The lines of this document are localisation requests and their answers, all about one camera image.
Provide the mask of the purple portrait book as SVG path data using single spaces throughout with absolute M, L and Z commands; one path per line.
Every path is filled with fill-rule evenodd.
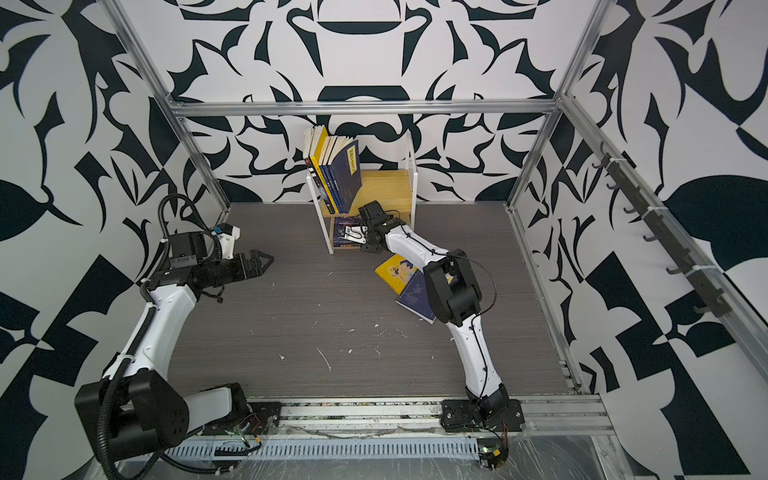
M 363 226 L 361 219 L 357 216 L 335 217 L 333 219 L 331 240 L 332 240 L 332 246 L 334 249 L 348 248 L 348 247 L 354 248 L 361 245 L 353 242 L 348 242 L 343 239 L 344 228 L 346 226 L 355 226 L 355 225 Z

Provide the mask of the small yellow cartoon book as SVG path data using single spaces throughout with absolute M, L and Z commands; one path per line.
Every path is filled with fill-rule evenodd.
M 418 269 L 401 255 L 393 255 L 375 269 L 375 273 L 396 295 L 400 295 Z

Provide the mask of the blue book yellow label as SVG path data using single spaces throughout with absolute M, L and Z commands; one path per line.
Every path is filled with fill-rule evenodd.
M 352 137 L 344 137 L 346 138 L 345 144 L 336 156 L 333 167 L 339 189 L 348 208 L 347 213 L 349 213 L 357 193 L 362 187 L 362 178 L 359 141 Z
M 416 270 L 411 276 L 396 298 L 396 303 L 429 324 L 433 324 L 436 320 L 429 303 L 425 276 L 420 270 Z
M 334 151 L 336 140 L 337 140 L 337 136 L 329 136 L 327 138 L 327 141 L 324 144 L 323 157 L 320 162 L 320 169 L 323 175 L 323 179 L 325 181 L 325 185 L 328 190 L 328 197 L 331 203 L 333 204 L 334 211 L 336 214 L 341 214 L 342 202 L 338 192 L 336 191 L 335 182 L 332 178 L 332 172 L 330 168 L 330 164 L 334 157 L 333 151 Z

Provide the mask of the large yellow book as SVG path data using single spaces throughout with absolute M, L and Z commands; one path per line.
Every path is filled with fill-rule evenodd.
M 331 214 L 335 214 L 336 204 L 333 200 L 330 187 L 328 186 L 325 174 L 322 170 L 322 162 L 325 152 L 325 143 L 328 139 L 328 131 L 324 125 L 316 125 L 312 128 L 311 133 L 312 136 L 309 150 L 309 159 L 315 175 L 318 178 L 318 182 L 322 186 L 322 189 L 325 193 L 325 203 L 327 205 L 327 209 Z

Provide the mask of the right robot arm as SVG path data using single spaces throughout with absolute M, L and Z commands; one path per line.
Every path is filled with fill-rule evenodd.
M 482 292 L 473 271 L 477 262 L 460 249 L 443 249 L 424 239 L 377 201 L 360 207 L 358 213 L 363 251 L 400 255 L 425 277 L 430 308 L 451 332 L 464 369 L 469 412 L 462 426 L 497 418 L 508 406 L 509 395 L 483 332 Z

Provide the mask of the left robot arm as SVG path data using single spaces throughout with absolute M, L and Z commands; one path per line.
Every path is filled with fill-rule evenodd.
M 135 473 L 144 478 L 158 461 L 198 475 L 213 474 L 167 455 L 207 429 L 233 431 L 252 414 L 241 385 L 223 384 L 182 396 L 168 382 L 170 360 L 189 315 L 203 297 L 223 300 L 227 285 L 258 278 L 274 263 L 260 250 L 234 250 L 240 231 L 208 226 L 186 195 L 165 196 L 157 210 L 161 257 L 142 279 L 145 301 L 125 347 L 102 378 L 82 386 L 74 401 L 78 416 L 105 476 L 121 479 L 122 460 L 146 456 Z

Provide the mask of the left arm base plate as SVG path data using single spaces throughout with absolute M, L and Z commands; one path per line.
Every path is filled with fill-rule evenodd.
M 282 407 L 279 401 L 250 402 L 248 415 L 236 427 L 236 431 L 254 437 L 276 431 L 281 423 Z

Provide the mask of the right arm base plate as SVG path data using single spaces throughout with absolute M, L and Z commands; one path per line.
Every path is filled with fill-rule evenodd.
M 485 411 L 470 400 L 446 399 L 440 402 L 440 425 L 452 433 L 480 432 L 490 429 L 501 434 L 521 432 L 525 417 L 519 400 L 509 399 L 499 410 Z

